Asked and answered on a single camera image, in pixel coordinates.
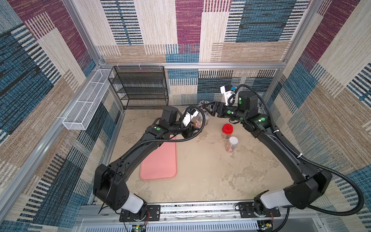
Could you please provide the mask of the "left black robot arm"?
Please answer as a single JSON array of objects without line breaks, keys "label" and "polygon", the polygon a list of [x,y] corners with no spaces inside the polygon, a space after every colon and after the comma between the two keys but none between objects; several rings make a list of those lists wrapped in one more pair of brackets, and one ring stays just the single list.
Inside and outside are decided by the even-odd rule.
[{"label": "left black robot arm", "polygon": [[186,142],[198,136],[203,128],[193,126],[192,119],[205,114],[198,106],[189,106],[181,113],[178,108],[166,106],[162,116],[147,127],[140,140],[117,160],[97,167],[93,194],[112,210],[129,211],[140,217],[147,213],[147,203],[131,193],[127,180],[144,159],[164,143]]}]

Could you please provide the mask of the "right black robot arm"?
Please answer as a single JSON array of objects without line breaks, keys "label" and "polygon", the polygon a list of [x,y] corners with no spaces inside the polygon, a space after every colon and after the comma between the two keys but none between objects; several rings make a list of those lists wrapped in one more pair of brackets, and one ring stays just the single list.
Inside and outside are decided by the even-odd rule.
[{"label": "right black robot arm", "polygon": [[276,191],[265,191],[254,198],[254,212],[264,216],[268,210],[282,206],[305,209],[321,197],[332,179],[327,167],[307,160],[274,125],[269,114],[259,113],[260,96],[254,91],[233,93],[226,102],[201,103],[210,115],[242,124],[244,129],[262,142],[283,164],[293,184]]}]

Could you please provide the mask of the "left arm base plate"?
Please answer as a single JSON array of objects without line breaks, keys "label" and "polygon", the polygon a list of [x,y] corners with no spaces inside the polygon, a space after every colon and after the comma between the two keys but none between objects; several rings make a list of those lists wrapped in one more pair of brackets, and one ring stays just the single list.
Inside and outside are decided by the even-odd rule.
[{"label": "left arm base plate", "polygon": [[145,205],[138,213],[132,213],[128,210],[121,210],[120,222],[145,222],[145,221],[159,221],[161,213],[160,205]]}]

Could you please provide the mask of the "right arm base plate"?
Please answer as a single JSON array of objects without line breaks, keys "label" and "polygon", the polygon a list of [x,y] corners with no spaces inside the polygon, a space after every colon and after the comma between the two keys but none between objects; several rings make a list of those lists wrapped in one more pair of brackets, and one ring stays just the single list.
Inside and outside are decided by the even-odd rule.
[{"label": "right arm base plate", "polygon": [[234,209],[240,213],[241,218],[265,218],[280,217],[281,213],[278,208],[267,209],[261,203],[254,201],[239,202]]}]

